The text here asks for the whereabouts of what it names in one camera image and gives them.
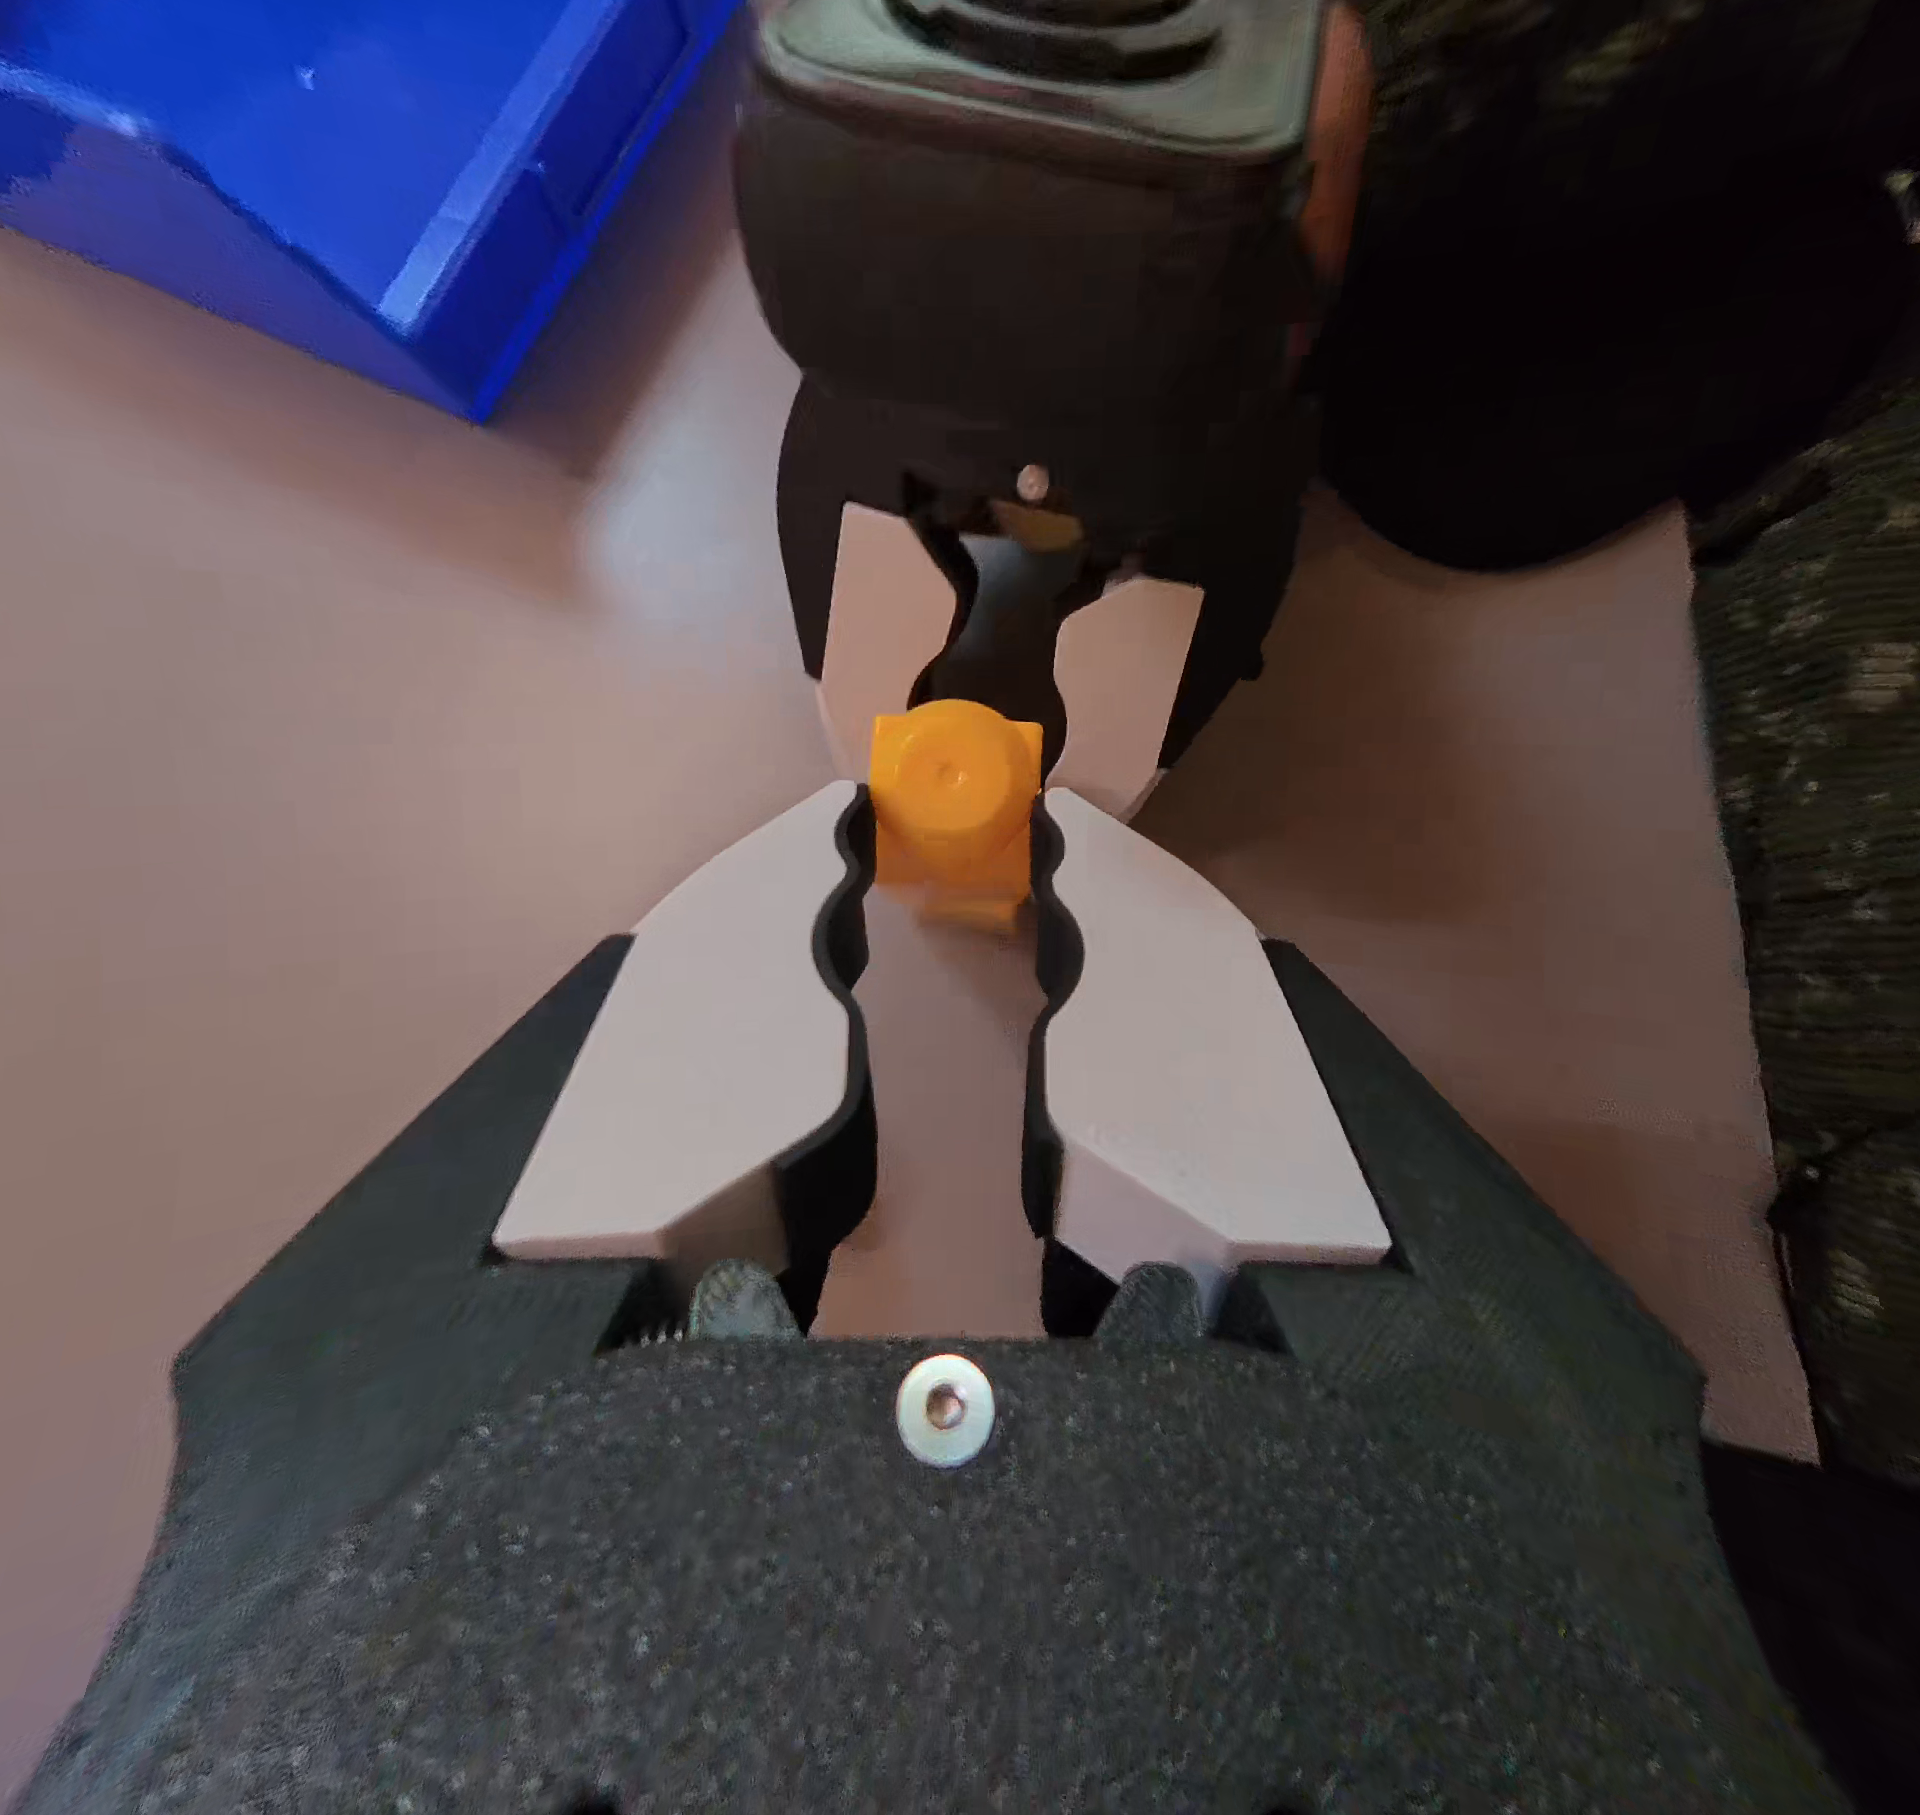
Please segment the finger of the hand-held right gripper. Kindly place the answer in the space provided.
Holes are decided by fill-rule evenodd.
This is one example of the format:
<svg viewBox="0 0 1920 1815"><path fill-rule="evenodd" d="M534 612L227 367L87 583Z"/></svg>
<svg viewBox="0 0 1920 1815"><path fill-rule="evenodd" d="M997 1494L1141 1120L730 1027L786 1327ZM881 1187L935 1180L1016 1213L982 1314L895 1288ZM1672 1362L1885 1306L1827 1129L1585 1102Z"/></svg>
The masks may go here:
<svg viewBox="0 0 1920 1815"><path fill-rule="evenodd" d="M924 672L948 651L961 600L908 520L843 507L822 666L814 676L837 776L868 778L876 719L914 708Z"/></svg>
<svg viewBox="0 0 1920 1815"><path fill-rule="evenodd" d="M1051 793L1133 821L1166 776L1166 737L1202 604L1200 585L1126 577L1070 613L1053 666L1066 725Z"/></svg>

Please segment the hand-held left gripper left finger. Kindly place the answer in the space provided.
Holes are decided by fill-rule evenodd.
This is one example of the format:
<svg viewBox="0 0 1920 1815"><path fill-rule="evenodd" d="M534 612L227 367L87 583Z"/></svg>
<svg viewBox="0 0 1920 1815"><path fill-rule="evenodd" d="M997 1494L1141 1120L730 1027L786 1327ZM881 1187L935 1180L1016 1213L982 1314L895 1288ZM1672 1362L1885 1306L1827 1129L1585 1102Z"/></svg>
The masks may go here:
<svg viewBox="0 0 1920 1815"><path fill-rule="evenodd" d="M497 1221L516 1262L644 1260L697 1283L749 1260L825 1271L876 1197L854 988L874 813L833 780L631 928Z"/></svg>

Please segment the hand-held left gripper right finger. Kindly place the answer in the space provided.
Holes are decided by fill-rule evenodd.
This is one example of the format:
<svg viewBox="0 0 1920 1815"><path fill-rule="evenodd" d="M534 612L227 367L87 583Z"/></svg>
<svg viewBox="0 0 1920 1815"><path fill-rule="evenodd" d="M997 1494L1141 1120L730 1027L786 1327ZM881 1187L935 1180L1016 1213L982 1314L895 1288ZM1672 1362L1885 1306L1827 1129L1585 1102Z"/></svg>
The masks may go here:
<svg viewBox="0 0 1920 1815"><path fill-rule="evenodd" d="M1256 922L1070 790L1032 843L1033 1234L1111 1283L1174 1266L1202 1298L1247 1263L1379 1266L1392 1232Z"/></svg>

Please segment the blue plastic bin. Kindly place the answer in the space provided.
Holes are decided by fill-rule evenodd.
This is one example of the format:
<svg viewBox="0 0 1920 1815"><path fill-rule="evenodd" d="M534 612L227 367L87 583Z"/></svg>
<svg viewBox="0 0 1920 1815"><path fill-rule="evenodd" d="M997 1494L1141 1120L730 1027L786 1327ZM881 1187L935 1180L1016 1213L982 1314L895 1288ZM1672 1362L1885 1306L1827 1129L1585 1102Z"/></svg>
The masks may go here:
<svg viewBox="0 0 1920 1815"><path fill-rule="evenodd" d="M3 0L4 231L485 420L744 0Z"/></svg>

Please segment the orange mega block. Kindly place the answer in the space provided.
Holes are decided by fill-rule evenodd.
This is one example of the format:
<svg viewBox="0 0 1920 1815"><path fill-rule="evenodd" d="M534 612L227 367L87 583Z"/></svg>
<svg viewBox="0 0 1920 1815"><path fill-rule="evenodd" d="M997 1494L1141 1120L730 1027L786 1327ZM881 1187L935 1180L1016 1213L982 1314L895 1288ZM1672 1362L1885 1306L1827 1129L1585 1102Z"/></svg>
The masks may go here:
<svg viewBox="0 0 1920 1815"><path fill-rule="evenodd" d="M924 922L1010 937L1032 891L1043 725L971 698L873 724L876 885Z"/></svg>

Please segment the person's right hand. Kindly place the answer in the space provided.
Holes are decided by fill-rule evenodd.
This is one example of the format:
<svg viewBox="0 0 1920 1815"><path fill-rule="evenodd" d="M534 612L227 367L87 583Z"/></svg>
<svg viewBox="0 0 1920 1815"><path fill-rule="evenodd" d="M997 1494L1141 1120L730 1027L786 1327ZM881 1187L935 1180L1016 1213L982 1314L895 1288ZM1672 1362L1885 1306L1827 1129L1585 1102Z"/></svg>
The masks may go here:
<svg viewBox="0 0 1920 1815"><path fill-rule="evenodd" d="M1350 261L1372 111L1374 63L1369 29L1352 0L1333 0L1303 148L1307 196L1300 217L1320 315L1331 309Z"/></svg>

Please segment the person's right forearm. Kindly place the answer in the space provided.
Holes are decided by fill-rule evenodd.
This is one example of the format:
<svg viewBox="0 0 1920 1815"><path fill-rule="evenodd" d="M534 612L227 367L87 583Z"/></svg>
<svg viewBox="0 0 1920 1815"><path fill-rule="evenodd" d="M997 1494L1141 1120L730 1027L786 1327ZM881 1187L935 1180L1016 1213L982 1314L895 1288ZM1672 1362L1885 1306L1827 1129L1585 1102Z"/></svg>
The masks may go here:
<svg viewBox="0 0 1920 1815"><path fill-rule="evenodd" d="M1326 485L1514 573L1731 507L1917 322L1917 0L1346 0L1372 57Z"/></svg>

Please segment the person's green jacket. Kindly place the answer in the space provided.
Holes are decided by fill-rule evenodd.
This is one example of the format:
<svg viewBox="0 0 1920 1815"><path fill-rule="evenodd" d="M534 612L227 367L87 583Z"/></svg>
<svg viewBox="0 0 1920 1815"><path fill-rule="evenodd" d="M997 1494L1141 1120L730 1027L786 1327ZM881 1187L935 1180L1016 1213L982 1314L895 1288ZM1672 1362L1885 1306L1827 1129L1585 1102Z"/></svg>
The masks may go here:
<svg viewBox="0 0 1920 1815"><path fill-rule="evenodd" d="M1692 637L1820 1444L1918 1479L1918 394L1722 510Z"/></svg>

